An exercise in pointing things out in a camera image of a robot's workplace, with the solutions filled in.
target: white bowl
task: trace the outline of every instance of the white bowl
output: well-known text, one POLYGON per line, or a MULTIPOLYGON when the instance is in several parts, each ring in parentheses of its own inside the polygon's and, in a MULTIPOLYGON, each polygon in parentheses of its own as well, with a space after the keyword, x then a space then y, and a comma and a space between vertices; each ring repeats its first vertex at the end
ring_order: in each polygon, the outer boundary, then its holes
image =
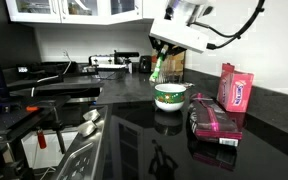
POLYGON ((178 84, 159 84, 155 86, 155 104, 166 112, 181 109, 184 104, 186 88, 178 84))

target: reflective countertop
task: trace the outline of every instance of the reflective countertop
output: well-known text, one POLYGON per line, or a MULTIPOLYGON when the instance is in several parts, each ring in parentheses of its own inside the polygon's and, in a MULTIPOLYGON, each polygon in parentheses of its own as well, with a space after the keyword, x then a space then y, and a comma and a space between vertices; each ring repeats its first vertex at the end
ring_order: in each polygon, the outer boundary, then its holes
POLYGON ((200 142, 188 127, 187 105, 170 115, 152 101, 113 104, 96 178, 288 179, 287 133, 233 113, 243 128, 237 148, 200 142))

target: pink box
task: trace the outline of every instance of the pink box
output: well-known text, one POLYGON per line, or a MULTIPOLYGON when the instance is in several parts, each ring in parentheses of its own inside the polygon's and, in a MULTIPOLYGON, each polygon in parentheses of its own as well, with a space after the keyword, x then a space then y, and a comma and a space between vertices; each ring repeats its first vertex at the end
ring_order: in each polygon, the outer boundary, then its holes
POLYGON ((235 71, 233 65, 223 64, 217 101, 230 112, 246 112, 254 74, 235 71))

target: white wall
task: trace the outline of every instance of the white wall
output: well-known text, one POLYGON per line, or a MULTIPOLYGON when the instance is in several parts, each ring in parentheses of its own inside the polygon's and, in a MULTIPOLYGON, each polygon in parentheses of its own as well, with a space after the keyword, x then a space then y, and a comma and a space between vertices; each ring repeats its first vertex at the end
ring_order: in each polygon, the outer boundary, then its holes
MULTIPOLYGON (((230 34, 244 25, 257 5, 257 0, 213 2, 215 13, 200 21, 230 34)), ((238 70, 254 73, 254 85, 288 94, 288 1, 266 0, 264 6, 265 13, 241 40, 201 55, 188 51, 186 68, 219 76, 221 64, 230 62, 238 70)), ((216 44, 224 42, 210 31, 207 34, 216 44)))
POLYGON ((148 39, 149 24, 118 24, 111 26, 56 25, 36 27, 36 37, 42 61, 64 61, 67 49, 73 61, 87 63, 95 54, 113 54, 117 51, 139 52, 151 55, 148 39))

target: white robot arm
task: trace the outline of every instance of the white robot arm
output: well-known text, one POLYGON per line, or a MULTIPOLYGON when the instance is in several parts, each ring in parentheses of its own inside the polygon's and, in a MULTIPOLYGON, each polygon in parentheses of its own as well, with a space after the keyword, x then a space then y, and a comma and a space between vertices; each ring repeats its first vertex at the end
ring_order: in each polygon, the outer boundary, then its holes
POLYGON ((161 51, 164 45, 168 45, 168 54, 176 54, 180 51, 190 49, 198 53, 203 53, 206 49, 219 49, 231 43, 235 39, 240 39, 241 35, 252 25, 258 14, 263 12, 265 0, 259 0, 258 5, 247 23, 235 34, 225 35, 215 30, 213 27, 196 21, 201 16, 208 15, 214 9, 209 6, 208 0, 169 0, 165 16, 154 19, 150 39, 153 48, 161 51), (191 25, 198 25, 208 28, 218 35, 230 38, 222 45, 210 44, 209 37, 198 30, 190 28, 191 25), (177 51, 171 52, 173 47, 178 47, 177 51))

